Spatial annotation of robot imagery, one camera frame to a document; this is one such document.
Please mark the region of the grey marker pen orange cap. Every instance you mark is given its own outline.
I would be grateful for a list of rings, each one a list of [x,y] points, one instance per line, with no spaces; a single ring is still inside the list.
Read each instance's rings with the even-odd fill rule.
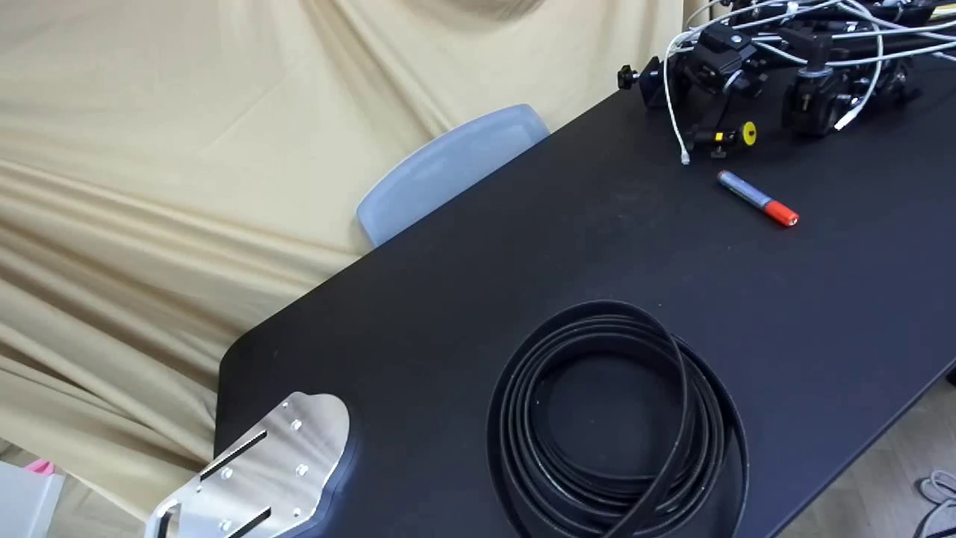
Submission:
[[[782,202],[764,194],[761,188],[757,188],[752,184],[748,184],[745,176],[732,175],[732,170],[720,170],[717,184],[732,191],[736,199],[740,199],[745,205],[757,206],[764,218],[770,218],[781,229],[799,229],[800,217],[787,206]]]

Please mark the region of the beige draped backdrop cloth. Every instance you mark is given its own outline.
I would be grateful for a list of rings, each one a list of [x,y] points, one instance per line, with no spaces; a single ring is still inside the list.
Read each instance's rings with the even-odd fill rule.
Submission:
[[[495,108],[573,120],[699,7],[0,0],[0,436],[147,519],[386,170]]]

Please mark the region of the silver metal mounting plate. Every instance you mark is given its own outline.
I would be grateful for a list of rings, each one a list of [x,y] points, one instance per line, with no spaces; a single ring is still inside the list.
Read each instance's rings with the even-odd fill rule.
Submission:
[[[295,538],[333,507],[354,414],[333,393],[294,393],[162,499],[143,538]]]

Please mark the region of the coiled black belt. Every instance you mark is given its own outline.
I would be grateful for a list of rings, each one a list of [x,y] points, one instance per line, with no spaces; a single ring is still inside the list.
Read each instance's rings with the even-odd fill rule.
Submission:
[[[652,474],[587,471],[539,418],[546,381],[597,356],[660,368],[675,384],[675,432]],[[720,378],[633,306],[590,302],[542,323],[500,378],[487,451],[522,538],[740,538],[751,502],[740,414]]]

